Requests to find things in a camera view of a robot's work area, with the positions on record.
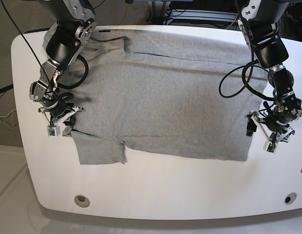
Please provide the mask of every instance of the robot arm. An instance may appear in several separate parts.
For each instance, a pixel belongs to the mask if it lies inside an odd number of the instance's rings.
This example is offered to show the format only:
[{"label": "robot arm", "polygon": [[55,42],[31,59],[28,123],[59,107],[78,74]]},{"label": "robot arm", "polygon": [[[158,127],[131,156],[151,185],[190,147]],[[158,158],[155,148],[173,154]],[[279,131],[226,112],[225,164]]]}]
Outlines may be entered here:
[{"label": "robot arm", "polygon": [[57,80],[76,59],[81,60],[85,65],[85,74],[81,81],[86,78],[88,65],[79,53],[96,27],[95,13],[88,0],[40,0],[39,2],[57,22],[57,27],[46,46],[49,59],[42,65],[39,80],[32,83],[30,87],[30,99],[43,105],[39,112],[45,116],[45,112],[50,113],[48,134],[58,136],[60,123],[73,125],[73,115],[82,109],[75,107],[73,103],[66,103],[73,98],[73,94],[60,94]]},{"label": "robot arm", "polygon": [[[250,0],[240,12],[243,17],[239,22],[241,31],[261,66],[269,68],[268,81],[274,87],[275,106],[271,110],[267,102],[264,102],[268,112],[265,118],[259,118],[256,112],[247,116],[247,135],[251,136],[259,126],[267,138],[265,149],[269,152],[275,152],[278,142],[289,141],[289,136],[295,133],[289,123],[302,116],[302,100],[295,96],[293,76],[282,64],[288,58],[288,53],[280,38],[277,24],[288,3],[294,1],[298,2],[297,0]],[[262,124],[273,132],[271,136],[267,136]]]}]

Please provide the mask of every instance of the wire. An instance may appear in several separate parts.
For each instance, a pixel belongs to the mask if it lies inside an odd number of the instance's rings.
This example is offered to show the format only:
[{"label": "wire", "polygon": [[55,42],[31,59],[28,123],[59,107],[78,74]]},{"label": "wire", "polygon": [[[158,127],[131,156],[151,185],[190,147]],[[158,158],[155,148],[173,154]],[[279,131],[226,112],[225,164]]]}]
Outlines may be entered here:
[{"label": "wire", "polygon": [[128,4],[126,4],[126,7],[125,7],[125,13],[124,13],[124,16],[123,16],[123,19],[121,20],[121,22],[120,23],[118,23],[117,25],[120,25],[123,21],[124,21],[124,19],[126,18],[126,14],[127,14],[127,8],[128,8]]},{"label": "wire", "polygon": [[186,10],[188,10],[188,8],[185,9],[184,11],[178,11],[177,9],[174,8],[174,11],[181,12],[181,13],[184,13]]},{"label": "wire", "polygon": [[48,117],[47,117],[46,113],[45,113],[44,111],[43,111],[42,113],[45,115],[45,117],[46,117],[47,121],[49,122],[49,119],[48,119]]},{"label": "wire", "polygon": [[[271,107],[274,106],[274,105],[275,105],[275,103],[273,102],[273,103],[269,106],[269,108],[271,109]],[[267,115],[265,114],[265,112],[262,113],[262,111],[268,111],[267,108],[264,108],[264,109],[261,109],[261,110],[258,111],[262,116],[267,117]]]},{"label": "wire", "polygon": [[182,14],[185,13],[187,10],[188,10],[188,8],[185,9],[184,11],[177,11],[177,12],[181,12],[181,13],[180,13],[179,15],[177,15],[177,16],[182,15]]},{"label": "wire", "polygon": [[53,127],[53,116],[50,115],[50,119],[49,119],[49,126]]},{"label": "wire", "polygon": [[4,96],[5,93],[6,93],[6,92],[4,92],[4,93],[0,96],[0,99],[1,99],[2,96]]},{"label": "wire", "polygon": [[[245,80],[245,76],[246,76],[246,72],[247,72],[247,70],[248,70],[248,68],[251,66],[251,64],[250,63],[248,63],[244,68],[243,68],[243,71],[242,71],[242,81],[243,81],[243,83],[244,83],[244,85],[246,85],[246,80]],[[263,69],[264,71],[266,71],[269,75],[270,75],[270,73],[266,70],[266,69],[264,69],[263,67],[260,67],[261,69]],[[256,91],[256,90],[254,90],[250,85],[246,85],[246,88],[251,92],[251,93],[253,93],[253,94],[255,94],[256,96],[258,96],[258,97],[260,97],[260,98],[262,98],[263,100],[266,100],[266,101],[274,101],[274,98],[273,97],[267,97],[267,96],[265,96],[265,95],[263,95],[262,93],[260,93],[260,92],[258,92],[258,91]]]},{"label": "wire", "polygon": [[198,25],[204,25],[204,24],[206,24],[206,25],[212,25],[212,26],[215,26],[215,27],[220,28],[220,29],[224,29],[225,27],[228,27],[228,25],[217,25],[217,24],[207,23],[207,22],[193,22],[193,21],[191,21],[190,19],[176,19],[176,20],[178,20],[178,21],[184,21],[184,22],[190,23],[190,24],[198,24]]},{"label": "wire", "polygon": [[[247,65],[244,65],[244,66],[240,66],[240,67],[237,67],[237,68],[233,69],[232,71],[230,71],[228,74],[226,74],[226,75],[224,76],[224,78],[221,80],[221,82],[220,82],[220,84],[219,84],[219,89],[218,89],[219,94],[220,94],[223,98],[233,98],[233,97],[237,96],[238,94],[240,94],[245,88],[248,87],[248,83],[249,83],[250,80],[251,80],[251,77],[252,77],[252,74],[253,74],[253,69],[254,69],[254,64],[255,64],[255,60],[254,60],[254,45],[253,45],[253,42],[252,42],[252,40],[251,40],[251,36],[250,36],[250,34],[249,34],[249,27],[248,27],[248,25],[247,25],[247,21],[246,21],[246,19],[243,18],[243,16],[242,16],[242,13],[241,13],[241,10],[240,10],[240,8],[239,8],[239,5],[238,5],[237,0],[234,0],[234,4],[235,4],[235,7],[237,8],[238,14],[239,14],[240,19],[241,19],[241,21],[242,21],[242,23],[243,23],[243,26],[244,26],[244,28],[245,28],[245,33],[246,33],[247,38],[248,38],[248,43],[249,43],[249,47],[250,47],[250,50],[251,50],[251,62],[250,62],[250,64],[247,64]],[[241,69],[241,68],[246,68],[246,67],[247,67],[247,68],[250,67],[250,71],[249,71],[249,75],[248,75],[247,80],[245,80],[245,77],[243,77],[243,73],[242,73],[242,81],[243,81],[243,83],[244,83],[244,86],[243,86],[238,92],[236,92],[236,93],[234,93],[234,94],[232,94],[232,95],[229,95],[229,96],[223,95],[222,92],[221,92],[221,85],[222,85],[222,83],[224,82],[224,80],[225,80],[231,73],[235,72],[236,70],[239,70],[239,69]]]},{"label": "wire", "polygon": [[89,67],[88,67],[87,61],[85,60],[85,58],[82,55],[78,55],[77,59],[80,60],[84,64],[84,66],[85,66],[85,72],[84,72],[84,75],[83,75],[82,79],[78,83],[73,84],[73,85],[63,85],[63,84],[58,83],[58,87],[59,88],[62,88],[62,89],[74,89],[74,88],[80,86],[85,81],[85,79],[86,79],[86,77],[88,75],[88,71],[89,71]]},{"label": "wire", "polygon": [[152,14],[151,11],[149,10],[149,17],[146,19],[146,22],[149,22],[151,20]]},{"label": "wire", "polygon": [[13,110],[13,112],[12,112],[12,114],[11,114],[11,124],[12,124],[12,125],[14,125],[14,111],[15,111],[15,110]]},{"label": "wire", "polygon": [[[240,94],[245,88],[247,88],[251,93],[253,93],[254,95],[256,95],[256,96],[258,96],[258,97],[260,97],[260,98],[262,98],[262,99],[264,99],[264,100],[267,100],[267,101],[274,101],[274,98],[272,98],[272,97],[266,97],[265,95],[263,95],[263,94],[259,93],[258,91],[254,90],[254,89],[248,84],[249,81],[250,81],[250,76],[247,78],[247,80],[245,80],[245,73],[246,73],[246,71],[247,71],[247,69],[248,69],[249,67],[251,67],[251,63],[248,63],[247,65],[244,65],[244,66],[237,67],[237,68],[233,69],[231,72],[229,72],[228,74],[226,74],[226,75],[222,78],[222,80],[220,81],[220,83],[219,83],[218,92],[219,92],[220,96],[222,96],[223,98],[233,98],[233,97],[237,96],[238,94]],[[258,67],[258,68],[260,68],[260,69],[266,71],[268,74],[270,74],[266,69],[264,69],[264,68],[261,67],[261,66],[253,65],[253,67]],[[225,79],[226,79],[229,75],[231,75],[231,73],[233,73],[233,72],[235,72],[235,71],[237,71],[237,70],[239,70],[239,69],[241,69],[241,68],[243,68],[243,72],[242,72],[242,81],[243,81],[243,83],[244,83],[244,86],[243,86],[238,92],[236,92],[236,93],[234,93],[234,94],[232,94],[232,95],[229,95],[229,96],[223,95],[223,93],[222,93],[222,91],[221,91],[221,86],[222,86],[223,82],[225,81]]]},{"label": "wire", "polygon": [[229,29],[229,28],[235,23],[235,21],[237,21],[238,17],[239,17],[239,14],[237,14],[237,15],[235,16],[235,18],[234,18],[234,20],[232,21],[232,23],[229,24],[228,27],[225,28],[225,29]]},{"label": "wire", "polygon": [[48,85],[49,85],[49,87],[50,87],[50,89],[51,89],[51,92],[53,93],[54,97],[57,99],[57,101],[59,101],[59,103],[61,103],[61,105],[63,105],[64,107],[66,107],[66,109],[75,112],[75,110],[73,110],[71,107],[69,107],[68,105],[64,104],[63,102],[61,102],[61,101],[58,99],[57,95],[55,94],[55,92],[53,91],[53,89],[52,89],[52,87],[51,87],[50,81],[49,81],[49,79],[48,79],[48,75],[47,75],[45,69],[43,68],[42,64],[40,63],[38,57],[36,56],[34,50],[32,49],[32,47],[31,47],[31,45],[29,44],[29,42],[27,41],[27,39],[24,37],[23,33],[20,31],[20,29],[18,28],[18,26],[16,25],[15,21],[13,20],[13,18],[10,16],[10,14],[9,14],[9,12],[8,12],[8,10],[7,10],[6,6],[5,6],[5,4],[4,4],[4,2],[3,2],[2,0],[0,0],[0,2],[1,2],[1,5],[3,6],[4,11],[6,12],[8,18],[9,18],[10,21],[13,23],[13,25],[15,26],[15,28],[18,30],[18,32],[20,33],[20,35],[21,35],[22,38],[24,39],[25,43],[28,45],[28,47],[30,48],[31,52],[33,53],[35,59],[37,60],[39,66],[41,67],[42,71],[44,72],[44,75],[46,76],[46,79],[47,79],[47,81],[48,81]]},{"label": "wire", "polygon": [[103,1],[101,2],[101,4],[99,4],[98,6],[94,7],[94,9],[100,7],[105,1],[106,1],[106,0],[103,0]]},{"label": "wire", "polygon": [[11,113],[13,113],[14,111],[16,111],[16,109],[11,110],[6,116],[0,116],[0,118],[7,118]]},{"label": "wire", "polygon": [[16,123],[15,125],[11,125],[10,123],[8,123],[8,122],[6,122],[6,121],[4,121],[4,120],[2,120],[2,118],[0,117],[0,120],[1,120],[1,122],[0,123],[5,123],[5,124],[8,124],[9,125],[9,127],[11,127],[11,128],[14,128],[14,127],[16,127],[19,123]]}]

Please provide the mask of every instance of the white table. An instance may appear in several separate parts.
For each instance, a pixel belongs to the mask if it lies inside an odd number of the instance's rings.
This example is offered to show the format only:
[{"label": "white table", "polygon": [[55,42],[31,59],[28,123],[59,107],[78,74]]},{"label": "white table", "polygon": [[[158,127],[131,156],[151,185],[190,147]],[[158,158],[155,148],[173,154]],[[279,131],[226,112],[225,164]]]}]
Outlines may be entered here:
[{"label": "white table", "polygon": [[[240,32],[182,26],[102,26],[98,29],[148,30],[226,40],[244,44]],[[45,32],[25,35],[41,62]],[[302,99],[302,43],[284,39]],[[39,78],[39,65],[20,36],[12,43],[15,99],[24,151],[38,196],[45,208],[86,215],[136,219],[209,219],[259,215],[302,208],[302,118],[291,125],[296,134],[277,153],[263,150],[257,131],[246,162],[191,159],[126,149],[128,162],[80,165],[73,139],[48,137],[39,104],[29,87]],[[264,94],[270,96],[268,85]],[[297,193],[291,205],[285,197]],[[74,202],[84,195],[90,206]]]}]

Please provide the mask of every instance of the gray t-shirt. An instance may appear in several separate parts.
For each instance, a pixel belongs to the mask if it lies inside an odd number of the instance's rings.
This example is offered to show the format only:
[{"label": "gray t-shirt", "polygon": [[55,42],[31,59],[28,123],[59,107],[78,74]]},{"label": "gray t-shirt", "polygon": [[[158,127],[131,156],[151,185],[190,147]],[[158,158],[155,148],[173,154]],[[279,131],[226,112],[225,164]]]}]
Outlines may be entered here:
[{"label": "gray t-shirt", "polygon": [[[77,113],[71,131],[81,164],[126,162],[124,146],[191,158],[246,161],[251,143],[245,115],[261,99],[244,90],[224,99],[222,77],[250,61],[245,45],[135,30],[95,33],[81,55],[90,69],[72,90]],[[75,62],[59,82],[76,83]],[[241,71],[224,82],[225,95],[242,87]],[[264,71],[250,85],[262,92]]]}]

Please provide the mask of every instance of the metal grommet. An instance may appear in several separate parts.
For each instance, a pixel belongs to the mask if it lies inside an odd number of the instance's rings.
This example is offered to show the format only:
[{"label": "metal grommet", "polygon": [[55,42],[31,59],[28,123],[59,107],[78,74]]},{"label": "metal grommet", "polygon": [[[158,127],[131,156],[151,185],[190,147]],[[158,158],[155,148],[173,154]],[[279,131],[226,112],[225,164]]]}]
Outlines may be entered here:
[{"label": "metal grommet", "polygon": [[297,194],[296,193],[291,193],[291,194],[289,194],[285,197],[284,203],[286,205],[290,205],[296,200],[296,198],[297,198]]},{"label": "metal grommet", "polygon": [[90,201],[88,200],[88,198],[83,195],[77,195],[74,198],[74,202],[76,203],[76,205],[83,208],[89,207],[90,205]]}]

